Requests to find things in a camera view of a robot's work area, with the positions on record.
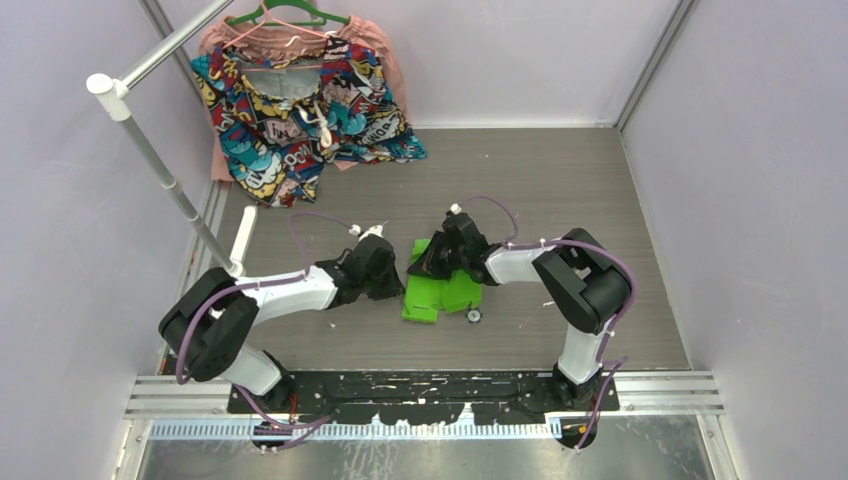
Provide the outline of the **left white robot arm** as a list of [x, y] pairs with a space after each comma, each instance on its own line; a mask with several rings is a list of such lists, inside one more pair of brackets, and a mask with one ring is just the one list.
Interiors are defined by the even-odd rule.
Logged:
[[252, 328], [302, 311], [345, 306], [361, 296], [385, 300], [403, 294], [394, 247], [381, 234], [362, 234], [335, 259], [264, 277], [206, 271], [163, 317], [158, 332], [176, 354], [175, 379], [223, 379], [252, 394], [269, 413], [285, 409], [292, 388], [284, 367], [248, 346]]

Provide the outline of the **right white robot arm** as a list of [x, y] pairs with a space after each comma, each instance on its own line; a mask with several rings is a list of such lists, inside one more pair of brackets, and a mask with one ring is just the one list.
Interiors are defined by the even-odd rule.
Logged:
[[423, 253], [408, 268], [414, 276], [447, 280], [463, 272], [477, 284], [539, 283], [567, 322], [555, 372], [558, 403], [582, 409], [594, 396], [593, 380], [614, 325], [637, 293], [631, 269], [582, 228], [532, 244], [492, 243], [464, 213], [447, 213]]

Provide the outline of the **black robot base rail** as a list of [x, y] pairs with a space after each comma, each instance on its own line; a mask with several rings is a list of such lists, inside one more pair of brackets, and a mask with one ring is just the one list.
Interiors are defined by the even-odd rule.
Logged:
[[232, 366], [221, 377], [232, 385], [228, 412], [291, 415], [303, 423], [450, 425], [469, 411], [477, 426], [523, 425], [541, 424], [555, 413], [589, 416], [620, 406], [605, 370], [583, 384], [557, 367], [288, 371], [261, 364]]

